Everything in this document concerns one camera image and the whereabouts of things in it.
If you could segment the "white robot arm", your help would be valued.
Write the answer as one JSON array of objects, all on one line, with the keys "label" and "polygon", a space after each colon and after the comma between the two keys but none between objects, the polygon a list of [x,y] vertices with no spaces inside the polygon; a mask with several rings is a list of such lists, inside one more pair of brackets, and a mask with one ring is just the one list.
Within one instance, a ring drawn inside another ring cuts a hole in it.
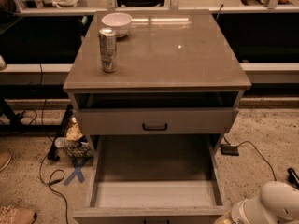
[{"label": "white robot arm", "polygon": [[214,224],[299,224],[299,190],[268,182],[258,196],[236,203]]}]

